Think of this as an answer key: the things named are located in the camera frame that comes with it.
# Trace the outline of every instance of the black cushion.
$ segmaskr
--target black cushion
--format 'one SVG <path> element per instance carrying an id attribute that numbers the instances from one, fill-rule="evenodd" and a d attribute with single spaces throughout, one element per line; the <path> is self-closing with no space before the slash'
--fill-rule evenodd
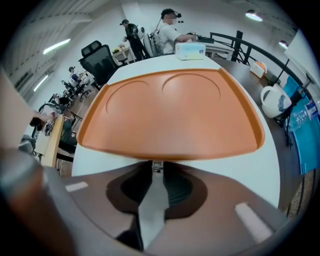
<path id="1" fill-rule="evenodd" d="M 107 45 L 102 45 L 88 56 L 80 59 L 79 62 L 86 71 L 95 77 L 98 85 L 106 84 L 119 68 Z"/>
<path id="2" fill-rule="evenodd" d="M 102 46 L 101 43 L 96 40 L 96 41 L 90 43 L 89 45 L 87 45 L 86 47 L 84 47 L 81 50 L 81 54 L 83 57 L 86 57 L 86 56 L 94 53 L 95 51 L 97 51 L 101 46 Z"/>

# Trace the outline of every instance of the desk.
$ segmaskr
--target desk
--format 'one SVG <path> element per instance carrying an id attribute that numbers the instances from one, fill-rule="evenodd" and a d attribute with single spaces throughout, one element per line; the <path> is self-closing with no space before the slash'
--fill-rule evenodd
<path id="1" fill-rule="evenodd" d="M 221 66 L 210 58 L 202 60 L 179 60 L 175 55 L 166 55 L 138 61 L 119 68 L 109 84 L 147 73 L 179 69 L 219 69 Z M 278 207 L 280 196 L 280 169 L 278 155 L 268 124 L 259 107 L 243 88 L 254 106 L 265 132 L 263 146 L 253 153 L 214 160 L 180 161 L 180 164 L 237 180 L 256 194 Z M 138 159 L 97 152 L 77 145 L 72 176 L 100 173 L 114 168 L 137 163 Z"/>
<path id="2" fill-rule="evenodd" d="M 226 61 L 221 58 L 215 58 L 214 61 L 232 74 L 232 76 L 241 83 L 245 90 L 250 94 L 259 109 L 262 109 L 260 93 L 263 87 L 268 85 L 268 81 L 266 79 L 259 79 L 250 72 L 249 66 L 242 63 Z M 291 133 L 290 136 L 293 145 L 290 149 L 286 146 L 284 130 L 279 127 L 276 121 L 267 118 L 263 111 L 262 115 L 265 117 L 266 123 L 271 131 L 278 155 L 280 167 L 280 201 L 278 208 L 284 211 L 295 196 L 302 181 L 298 149 Z"/>
<path id="3" fill-rule="evenodd" d="M 135 61 L 136 57 L 134 52 L 132 51 L 131 47 L 127 47 L 124 50 L 121 50 L 115 54 L 112 55 L 114 61 L 118 64 L 121 65 L 122 63 L 120 63 L 119 61 L 126 59 L 125 61 L 128 65 L 130 61 Z"/>
<path id="4" fill-rule="evenodd" d="M 59 141 L 61 137 L 62 128 L 64 126 L 64 116 L 61 114 L 54 122 L 53 129 L 49 136 L 44 155 L 41 158 L 43 166 L 55 167 L 58 152 Z"/>
<path id="5" fill-rule="evenodd" d="M 215 54 L 227 54 L 226 60 L 230 61 L 232 57 L 232 53 L 234 50 L 230 47 L 223 47 L 223 46 L 217 46 L 214 43 L 209 43 L 209 42 L 197 42 L 198 44 L 205 45 L 205 52 L 206 53 L 213 53 L 213 56 Z"/>

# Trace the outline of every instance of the black office chair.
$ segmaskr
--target black office chair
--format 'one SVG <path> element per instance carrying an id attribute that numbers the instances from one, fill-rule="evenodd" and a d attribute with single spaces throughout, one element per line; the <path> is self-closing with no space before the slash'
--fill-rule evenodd
<path id="1" fill-rule="evenodd" d="M 89 94 L 91 93 L 91 90 L 88 89 L 88 90 L 85 90 L 85 86 L 88 86 L 89 83 L 86 83 L 86 84 L 82 84 L 80 86 L 77 86 L 77 87 L 73 87 L 70 83 L 62 80 L 61 81 L 62 84 L 65 86 L 65 88 L 68 90 L 70 89 L 70 93 L 69 93 L 69 96 L 74 99 L 75 97 L 77 97 L 79 94 L 80 94 L 80 102 L 82 100 L 84 100 L 86 97 L 89 96 Z"/>
<path id="2" fill-rule="evenodd" d="M 99 86 L 105 85 L 118 68 L 126 65 L 127 58 L 122 59 L 122 65 L 117 65 L 114 61 L 108 45 L 102 45 L 99 41 L 94 41 L 81 50 L 83 56 L 79 60 L 81 66 L 91 73 Z"/>

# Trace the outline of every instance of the orange tray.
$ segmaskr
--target orange tray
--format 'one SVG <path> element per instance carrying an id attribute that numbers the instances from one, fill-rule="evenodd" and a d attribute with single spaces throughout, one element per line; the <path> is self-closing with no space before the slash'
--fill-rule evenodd
<path id="1" fill-rule="evenodd" d="M 250 100 L 225 69 L 182 69 L 105 85 L 77 141 L 132 158 L 181 161 L 254 152 L 265 133 Z"/>

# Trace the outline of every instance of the chair backrest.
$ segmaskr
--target chair backrest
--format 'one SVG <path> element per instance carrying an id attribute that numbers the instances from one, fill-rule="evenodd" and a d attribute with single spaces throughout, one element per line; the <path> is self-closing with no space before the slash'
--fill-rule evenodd
<path id="1" fill-rule="evenodd" d="M 86 47 L 84 47 L 81 50 L 81 54 L 83 57 L 86 57 L 90 54 L 93 54 L 96 50 L 98 50 L 101 47 L 101 43 L 99 41 L 94 41 L 92 43 L 90 43 L 89 45 L 87 45 Z"/>
<path id="2" fill-rule="evenodd" d="M 152 49 L 152 46 L 151 46 L 151 43 L 150 43 L 150 38 L 149 38 L 148 33 L 144 33 L 144 35 L 143 35 L 143 44 L 144 44 L 144 48 L 145 48 L 145 50 L 148 52 L 148 54 L 149 54 L 151 57 L 154 57 L 155 54 L 154 54 L 154 52 L 153 52 L 153 49 Z"/>
<path id="3" fill-rule="evenodd" d="M 81 66 L 91 73 L 99 85 L 104 85 L 119 68 L 114 61 L 108 45 L 94 41 L 81 50 Z"/>

